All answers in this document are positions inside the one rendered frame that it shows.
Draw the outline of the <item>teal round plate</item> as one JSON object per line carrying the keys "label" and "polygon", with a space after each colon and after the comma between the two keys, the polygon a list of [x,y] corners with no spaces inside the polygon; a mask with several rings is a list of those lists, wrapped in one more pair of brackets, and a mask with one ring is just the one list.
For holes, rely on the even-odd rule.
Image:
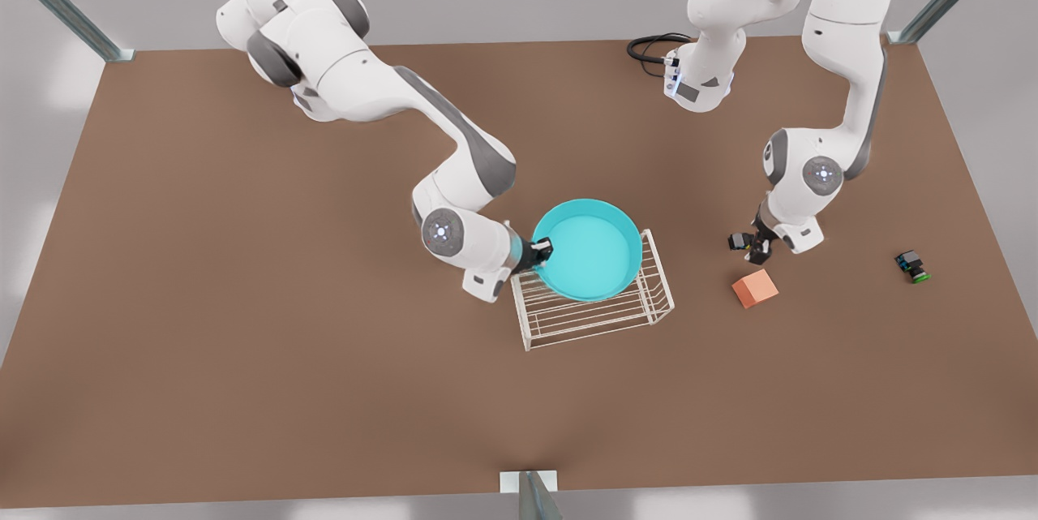
{"label": "teal round plate", "polygon": [[535,268],[550,290],[568,299],[597,302],[626,290],[641,268],[641,232],[619,207],[568,200],[549,210],[534,228],[552,253]]}

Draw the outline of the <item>black switch with green button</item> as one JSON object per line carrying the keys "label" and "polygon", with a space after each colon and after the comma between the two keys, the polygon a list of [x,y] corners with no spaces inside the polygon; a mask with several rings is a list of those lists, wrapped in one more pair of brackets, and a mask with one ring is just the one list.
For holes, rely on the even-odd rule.
{"label": "black switch with green button", "polygon": [[916,254],[916,250],[905,251],[894,258],[894,261],[896,261],[896,264],[899,269],[901,269],[902,273],[907,273],[913,284],[924,282],[931,278],[930,273],[924,271],[923,261],[920,258],[919,254]]}

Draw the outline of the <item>orange red box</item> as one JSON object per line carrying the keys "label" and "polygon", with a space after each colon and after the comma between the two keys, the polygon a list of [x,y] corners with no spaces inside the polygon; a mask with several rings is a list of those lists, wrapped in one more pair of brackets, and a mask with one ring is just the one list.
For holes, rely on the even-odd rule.
{"label": "orange red box", "polygon": [[775,286],[766,269],[749,273],[731,284],[731,289],[734,290],[743,308],[756,306],[778,294],[778,288]]}

